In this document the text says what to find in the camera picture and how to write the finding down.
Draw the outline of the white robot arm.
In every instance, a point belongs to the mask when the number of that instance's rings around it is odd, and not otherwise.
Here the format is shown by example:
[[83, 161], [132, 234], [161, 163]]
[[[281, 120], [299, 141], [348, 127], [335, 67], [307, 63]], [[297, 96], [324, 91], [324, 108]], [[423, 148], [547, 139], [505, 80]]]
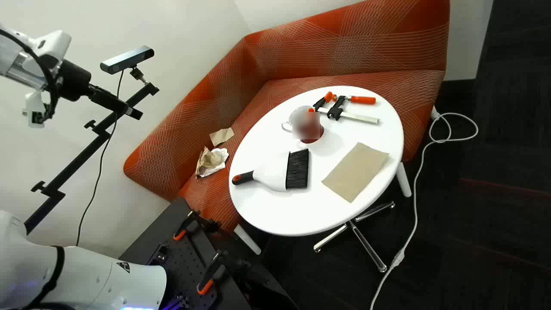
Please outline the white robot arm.
[[71, 36], [54, 31], [30, 37], [0, 29], [0, 74], [28, 86], [25, 115], [35, 127], [56, 115], [57, 103], [83, 96], [111, 113], [92, 127], [97, 137], [52, 180], [37, 189], [47, 201], [28, 218], [0, 213], [0, 306], [2, 310], [159, 310], [168, 272], [161, 265], [132, 263], [82, 246], [37, 244], [33, 229], [64, 198], [61, 186], [111, 139], [109, 127], [121, 117], [138, 118], [137, 105], [157, 87], [145, 82], [130, 99], [95, 86], [92, 74], [66, 58]]

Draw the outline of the dark robot base cart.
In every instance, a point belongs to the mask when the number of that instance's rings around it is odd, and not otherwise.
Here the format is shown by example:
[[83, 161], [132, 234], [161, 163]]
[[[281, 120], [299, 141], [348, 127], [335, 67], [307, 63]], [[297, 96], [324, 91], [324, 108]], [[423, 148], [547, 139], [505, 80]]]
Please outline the dark robot base cart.
[[[190, 210], [183, 198], [175, 199], [123, 253], [128, 261], [168, 272], [161, 310], [300, 310], [259, 260], [242, 249], [218, 248], [211, 232], [195, 222], [185, 239], [173, 241]], [[218, 251], [226, 253], [231, 263], [216, 273], [216, 285], [199, 296], [197, 284]]]

